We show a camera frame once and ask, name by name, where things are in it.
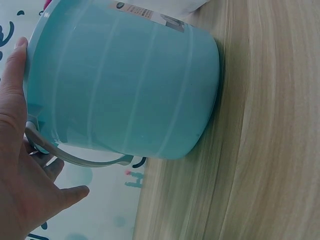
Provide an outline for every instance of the product label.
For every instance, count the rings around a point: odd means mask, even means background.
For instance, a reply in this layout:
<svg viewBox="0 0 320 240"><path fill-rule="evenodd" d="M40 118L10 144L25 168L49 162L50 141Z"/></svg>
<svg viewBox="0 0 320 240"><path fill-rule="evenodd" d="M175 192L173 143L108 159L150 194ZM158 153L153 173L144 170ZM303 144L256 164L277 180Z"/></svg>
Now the product label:
<svg viewBox="0 0 320 240"><path fill-rule="evenodd" d="M109 5L109 8L148 19L150 21L167 26L182 33L185 32L185 23L183 21L180 21L167 15L160 14L155 11L151 11L149 9L145 9L143 7L131 5L120 1L114 1Z"/></svg>

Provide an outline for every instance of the bucket handle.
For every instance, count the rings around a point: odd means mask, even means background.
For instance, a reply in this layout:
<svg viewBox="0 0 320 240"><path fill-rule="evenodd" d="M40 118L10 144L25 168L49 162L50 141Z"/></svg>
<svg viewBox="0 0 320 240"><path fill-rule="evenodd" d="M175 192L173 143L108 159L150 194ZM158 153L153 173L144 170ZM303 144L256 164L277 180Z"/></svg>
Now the bucket handle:
<svg viewBox="0 0 320 240"><path fill-rule="evenodd" d="M110 166L112 164L120 164L120 165L129 165L131 161L133 160L134 156L131 155L124 155L120 157L119 159L113 160L113 161L105 161L105 162L94 162L94 161L88 161L84 160L82 158L73 156L58 147L54 146L51 142L46 140L40 132L38 132L36 125L31 122L27 121L25 125L25 135L28 139L30 139L34 144L42 147L44 150L49 152L50 154L56 156L57 158L66 161L71 164L75 164L81 167L87 167L87 168L101 168Z"/></svg>

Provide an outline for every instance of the human hand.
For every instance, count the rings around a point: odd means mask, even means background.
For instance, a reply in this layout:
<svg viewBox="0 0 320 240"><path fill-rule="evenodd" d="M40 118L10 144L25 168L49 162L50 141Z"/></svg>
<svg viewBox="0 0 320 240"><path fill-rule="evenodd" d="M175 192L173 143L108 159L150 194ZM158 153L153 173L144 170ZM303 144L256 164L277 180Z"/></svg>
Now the human hand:
<svg viewBox="0 0 320 240"><path fill-rule="evenodd" d="M23 92L27 39L20 38L0 81L0 239L20 240L46 220L89 194L86 186L59 189L54 181L64 162L34 152L24 131Z"/></svg>

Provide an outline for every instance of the wood grain surface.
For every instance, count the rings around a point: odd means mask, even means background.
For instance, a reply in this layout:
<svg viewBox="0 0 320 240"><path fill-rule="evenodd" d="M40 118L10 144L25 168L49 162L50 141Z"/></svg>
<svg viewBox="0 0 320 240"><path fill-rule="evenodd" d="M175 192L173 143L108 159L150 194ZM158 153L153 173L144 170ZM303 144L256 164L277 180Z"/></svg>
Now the wood grain surface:
<svg viewBox="0 0 320 240"><path fill-rule="evenodd" d="M223 87L184 159L149 159L136 240L320 239L320 0L211 0Z"/></svg>

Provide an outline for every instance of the bucket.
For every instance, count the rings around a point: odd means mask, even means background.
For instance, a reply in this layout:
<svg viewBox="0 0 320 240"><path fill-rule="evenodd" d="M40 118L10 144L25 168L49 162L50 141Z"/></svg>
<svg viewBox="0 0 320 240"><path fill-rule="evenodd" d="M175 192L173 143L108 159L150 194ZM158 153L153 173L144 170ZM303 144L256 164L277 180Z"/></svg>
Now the bucket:
<svg viewBox="0 0 320 240"><path fill-rule="evenodd" d="M27 48L25 133L40 151L84 167L179 159L202 135L218 83L209 33L127 3L53 0ZM124 156L92 162L59 144Z"/></svg>

